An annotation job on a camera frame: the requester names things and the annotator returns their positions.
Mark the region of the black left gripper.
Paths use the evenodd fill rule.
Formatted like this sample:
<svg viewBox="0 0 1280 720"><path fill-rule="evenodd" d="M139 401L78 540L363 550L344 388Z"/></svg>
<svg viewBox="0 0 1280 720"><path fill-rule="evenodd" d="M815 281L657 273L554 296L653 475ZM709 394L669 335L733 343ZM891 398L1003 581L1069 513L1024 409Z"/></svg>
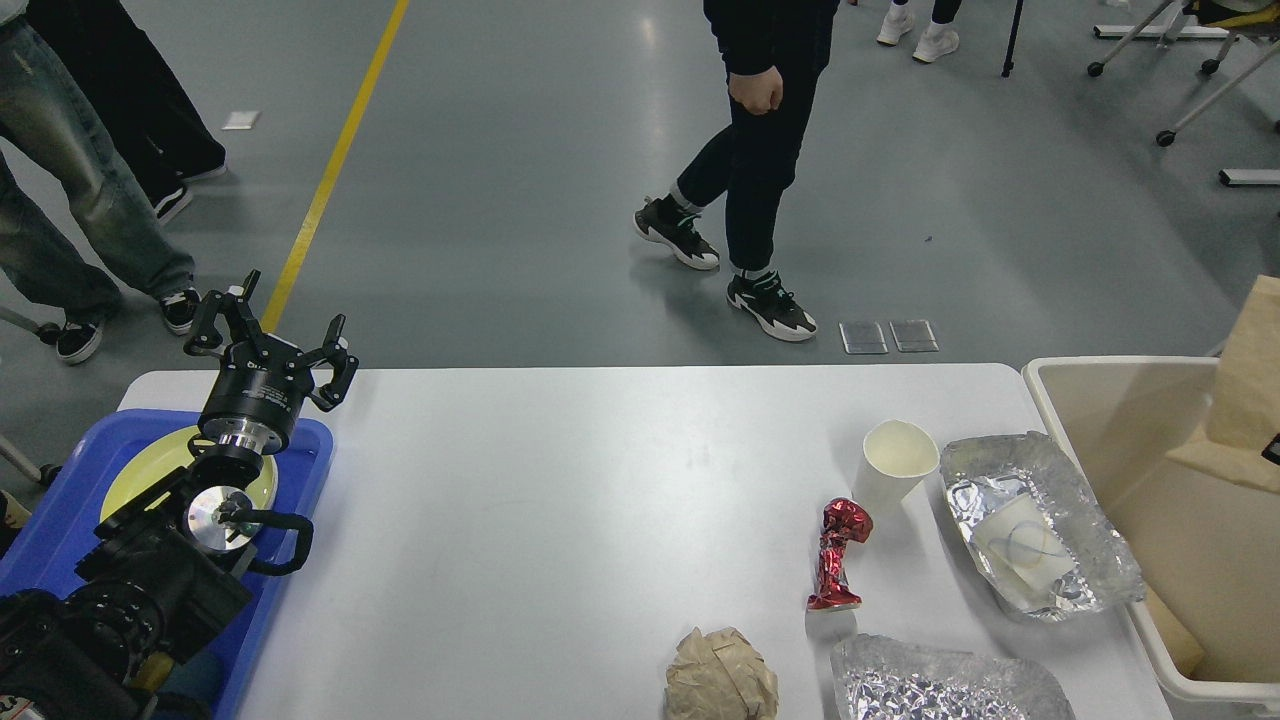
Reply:
<svg viewBox="0 0 1280 720"><path fill-rule="evenodd" d="M306 397L321 413L346 400L358 359L342 334L344 314L333 316L316 348L303 352L279 338L266 338L262 348L261 325L250 306L260 275L260 270L251 270L227 291L209 291L196 309L183 351L189 356L221 354L218 378L197 421L202 438L274 455L288 448ZM320 366L332 370L323 384L314 378Z"/></svg>

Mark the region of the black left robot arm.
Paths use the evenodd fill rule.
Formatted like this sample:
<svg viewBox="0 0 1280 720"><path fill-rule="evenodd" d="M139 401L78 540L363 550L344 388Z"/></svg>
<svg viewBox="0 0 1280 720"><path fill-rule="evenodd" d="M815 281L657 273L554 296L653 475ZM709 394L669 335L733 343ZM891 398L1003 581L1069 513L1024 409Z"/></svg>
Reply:
<svg viewBox="0 0 1280 720"><path fill-rule="evenodd" d="M159 656L186 664L251 605L247 575L287 577L308 560L315 527L259 509L248 495L268 457L288 450L306 404L340 405L360 361L330 320L303 350L266 332L250 305L259 273L204 296L184 345L219 361L187 442L189 461L95 527L69 594L3 598L3 710L38 719L148 719L206 706L145 683Z"/></svg>

